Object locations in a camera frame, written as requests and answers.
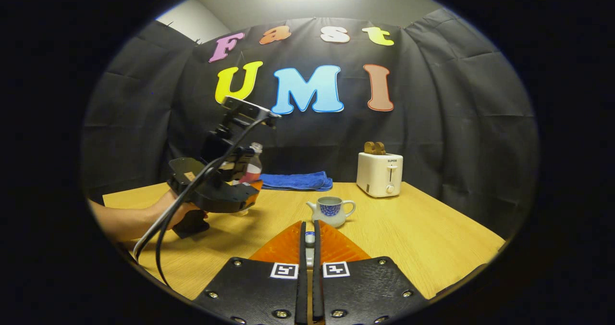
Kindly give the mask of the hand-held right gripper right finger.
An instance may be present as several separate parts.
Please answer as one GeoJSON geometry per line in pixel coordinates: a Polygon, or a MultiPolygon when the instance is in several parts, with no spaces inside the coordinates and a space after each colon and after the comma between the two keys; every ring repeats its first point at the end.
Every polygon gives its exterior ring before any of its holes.
{"type": "Polygon", "coordinates": [[[371,258],[338,229],[314,222],[312,320],[382,325],[427,307],[428,299],[387,256],[371,258]]]}

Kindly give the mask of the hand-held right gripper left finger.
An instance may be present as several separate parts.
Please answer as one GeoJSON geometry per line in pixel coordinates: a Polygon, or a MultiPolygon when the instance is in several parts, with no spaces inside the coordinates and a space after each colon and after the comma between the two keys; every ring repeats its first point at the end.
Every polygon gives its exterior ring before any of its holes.
{"type": "Polygon", "coordinates": [[[250,259],[230,258],[194,303],[233,325],[306,325],[305,233],[298,221],[250,259]]]}

